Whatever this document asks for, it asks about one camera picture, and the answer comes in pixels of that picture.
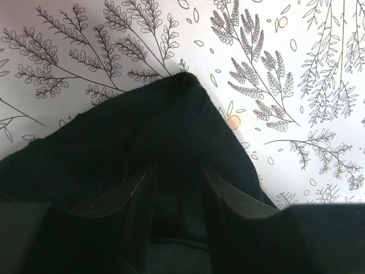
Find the black t-shirt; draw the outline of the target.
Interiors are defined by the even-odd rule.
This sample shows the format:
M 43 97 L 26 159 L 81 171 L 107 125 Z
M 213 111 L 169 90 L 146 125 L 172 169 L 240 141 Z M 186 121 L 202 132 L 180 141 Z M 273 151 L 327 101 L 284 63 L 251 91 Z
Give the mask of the black t-shirt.
M 71 211 L 157 164 L 143 273 L 210 273 L 202 166 L 260 202 L 250 157 L 191 73 L 118 95 L 1 160 L 2 203 Z

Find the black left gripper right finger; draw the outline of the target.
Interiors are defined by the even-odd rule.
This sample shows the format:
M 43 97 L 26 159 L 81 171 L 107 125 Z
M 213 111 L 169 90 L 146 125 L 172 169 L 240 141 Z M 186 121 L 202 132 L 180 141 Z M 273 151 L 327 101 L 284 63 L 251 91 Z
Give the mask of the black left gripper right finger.
M 364 205 L 259 202 L 203 168 L 213 273 L 363 273 Z

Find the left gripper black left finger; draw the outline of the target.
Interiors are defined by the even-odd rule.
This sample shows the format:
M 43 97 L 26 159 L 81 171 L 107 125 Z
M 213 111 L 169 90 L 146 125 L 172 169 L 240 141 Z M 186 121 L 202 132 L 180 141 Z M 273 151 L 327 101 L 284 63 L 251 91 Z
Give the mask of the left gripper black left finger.
M 2 273 L 143 273 L 156 195 L 151 163 L 71 211 L 1 204 Z

